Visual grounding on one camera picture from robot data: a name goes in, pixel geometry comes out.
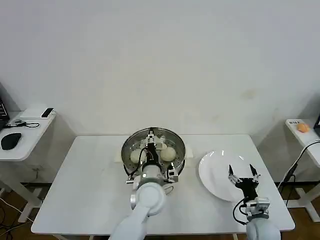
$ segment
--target white wall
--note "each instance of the white wall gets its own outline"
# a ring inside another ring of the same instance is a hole
[[[278,181],[297,150],[284,120],[320,112],[319,8],[316,0],[1,1],[0,82],[20,109],[44,102],[77,135],[148,126],[250,134]]]

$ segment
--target steamed bun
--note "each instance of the steamed bun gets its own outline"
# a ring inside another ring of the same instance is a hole
[[[177,152],[171,146],[168,146],[166,149],[162,150],[160,153],[161,159],[165,162],[173,161],[176,158],[176,156],[177,156]]]
[[[310,127],[308,126],[308,124],[305,123],[299,123],[296,128],[302,132],[302,133],[307,133],[310,130]]]
[[[134,163],[134,164],[137,164],[139,162],[139,156],[140,156],[140,152],[141,152],[141,149],[136,149],[134,151],[131,152],[130,154],[130,160]],[[141,153],[141,159],[140,160],[145,160],[146,159],[146,151],[143,151]]]

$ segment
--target wooden floor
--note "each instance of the wooden floor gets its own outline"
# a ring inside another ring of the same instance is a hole
[[[313,185],[304,186],[304,190],[309,191]],[[287,199],[289,194],[290,186],[287,186],[283,191],[283,198]],[[290,199],[297,199],[298,195],[294,191]],[[15,192],[7,193],[3,196],[3,199],[15,206],[16,208],[22,208],[26,203],[25,201],[17,195]],[[315,209],[320,214],[320,197],[313,201]],[[0,201],[0,206],[5,210],[5,218],[3,211],[0,210],[0,222],[2,225],[15,226],[18,224],[19,213],[13,208],[5,205]],[[310,219],[308,213],[303,208],[295,208],[289,210],[293,220],[295,222],[295,229],[288,232],[282,233],[282,240],[320,240],[320,223],[314,223]],[[34,219],[37,215],[37,211],[31,213],[31,219]],[[38,235],[33,234],[30,231],[31,224],[26,224],[12,230],[10,233],[14,240],[57,240],[55,237],[50,235]],[[0,227],[0,240],[12,240],[11,236],[4,232],[7,230],[5,227]],[[88,240],[88,236],[79,237],[80,240]],[[108,239],[107,236],[95,237],[95,240],[105,240]],[[146,240],[233,240],[232,235],[183,235],[183,236],[147,236]],[[238,234],[239,240],[245,240],[245,234]]]

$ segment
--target computer mouse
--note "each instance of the computer mouse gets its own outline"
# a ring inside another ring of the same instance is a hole
[[[17,146],[21,138],[21,133],[10,133],[1,139],[1,147],[3,150],[10,150]]]

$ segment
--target wire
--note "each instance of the wire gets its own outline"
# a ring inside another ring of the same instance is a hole
[[[138,166],[136,167],[135,170],[133,170],[133,171],[129,174],[131,177],[136,173],[136,171],[138,171],[138,169],[139,169],[139,167],[140,167],[140,159],[141,159],[142,152],[143,152],[144,150],[147,150],[147,151],[148,151],[148,148],[147,148],[147,147],[144,147],[144,148],[141,149],[140,155],[139,155]]]
[[[166,195],[169,195],[170,193],[172,193],[172,191],[174,190],[174,186],[168,186],[167,188],[164,189],[164,192]]]
[[[8,231],[7,234],[6,234],[6,236],[5,236],[5,240],[7,240],[9,236],[10,236],[11,240],[14,239],[14,236],[12,236],[11,231]]]
[[[10,128],[19,128],[19,127],[27,127],[27,128],[37,128],[40,126],[40,123],[38,122],[21,122],[21,123],[16,123],[15,125],[7,124],[3,126],[4,129],[10,129]]]
[[[290,172],[290,170],[291,170],[293,167],[296,168],[296,167],[298,166],[298,161],[301,159],[302,155],[305,153],[305,151],[307,150],[307,148],[310,147],[310,146],[312,146],[312,145],[314,145],[314,144],[318,144],[318,143],[320,143],[320,139],[316,139],[316,140],[312,141],[311,143],[309,143],[307,146],[305,146],[305,147],[302,149],[299,157],[295,160],[295,162],[294,162],[294,163],[292,164],[292,166],[288,169],[288,171],[286,171],[286,173],[285,173],[283,179],[281,180],[281,182],[279,183],[277,189],[280,188],[281,184],[284,182],[284,180],[285,180],[285,178],[287,177],[287,175],[288,175],[288,173]]]
[[[181,168],[180,168],[180,171],[178,172],[178,175],[180,175],[180,174],[181,174],[182,170],[183,170],[183,169],[184,169],[184,167],[185,167],[185,164],[186,164],[186,160],[185,160],[185,159],[183,159],[183,161],[182,161],[182,165],[181,165]]]
[[[0,206],[0,208],[1,208],[2,212],[3,212],[3,219],[2,219],[2,221],[0,223],[0,225],[4,226],[3,223],[4,223],[5,218],[6,218],[6,211],[2,206]]]
[[[27,205],[27,202],[20,208],[20,211],[22,211],[24,208],[25,208],[25,206]],[[19,226],[19,225],[21,225],[21,224],[23,224],[23,223],[18,223],[18,224],[16,224],[15,225],[15,221],[18,219],[18,217],[20,216],[20,213],[18,213],[16,216],[15,216],[15,218],[14,218],[14,220],[12,221],[12,224],[11,224],[11,226],[7,226],[9,229],[11,229],[11,228],[13,228],[13,227],[16,227],[16,226]],[[11,237],[11,240],[14,238],[13,236],[12,236],[12,234],[11,234],[11,232],[9,231],[9,232],[7,232],[7,234],[6,234],[6,238],[8,237],[8,236],[10,236]]]
[[[289,179],[288,179],[288,181],[291,179],[291,177],[293,177],[294,176],[294,181],[296,181],[296,175],[294,175],[294,174],[292,174],[290,177],[289,177]],[[282,196],[282,193],[284,192],[284,190],[285,190],[285,185],[284,184],[282,184],[282,188],[281,188],[281,191],[280,191],[280,195]]]
[[[128,170],[127,170],[127,168],[126,168],[126,165],[123,164],[123,168],[124,168],[125,173],[129,176],[130,173],[128,172]]]
[[[34,181],[36,181],[36,180],[38,179],[39,169],[37,168],[35,171],[36,171],[35,179],[33,179],[33,180],[30,181],[30,182],[27,182],[26,184],[22,184],[23,186],[28,186],[29,184],[33,183]]]
[[[5,204],[7,204],[8,206],[10,206],[10,207],[12,207],[12,208],[14,208],[15,210],[17,210],[19,213],[21,213],[22,214],[22,211],[20,211],[18,208],[16,208],[16,207],[14,207],[14,206],[12,206],[12,205],[10,205],[9,203],[7,203],[5,200],[3,200],[1,197],[0,197],[0,200],[1,201],[3,201]]]
[[[289,193],[288,198],[287,198],[286,203],[285,203],[286,207],[288,206],[288,202],[289,202],[290,196],[291,196],[291,194],[292,194],[292,192],[293,192],[293,190],[295,188],[296,175],[292,175],[292,176],[293,176],[293,185],[291,187],[290,193]]]
[[[245,213],[244,211],[242,211],[241,208],[244,208],[244,206],[243,205],[239,206],[239,212],[242,213],[243,215],[248,216],[248,213]]]
[[[233,211],[232,211],[232,216],[233,216],[234,220],[235,220],[237,223],[241,224],[241,225],[247,225],[247,223],[244,222],[244,221],[238,220],[238,219],[236,218],[235,211],[236,211],[236,208],[238,207],[238,205],[239,205],[240,203],[242,203],[242,202],[243,202],[244,200],[246,200],[246,199],[247,199],[247,197],[244,197],[243,199],[241,199],[241,200],[234,206]]]
[[[1,237],[1,236],[3,236],[3,235],[5,235],[6,233],[8,233],[8,232],[12,231],[13,229],[20,228],[20,227],[22,227],[22,226],[24,226],[24,225],[27,225],[27,224],[29,224],[29,223],[31,223],[31,222],[30,222],[30,221],[28,221],[28,222],[25,222],[25,223],[19,224],[18,226],[14,226],[14,227],[12,227],[12,228],[8,229],[7,231],[5,231],[4,233],[2,233],[2,234],[0,235],[0,237]]]

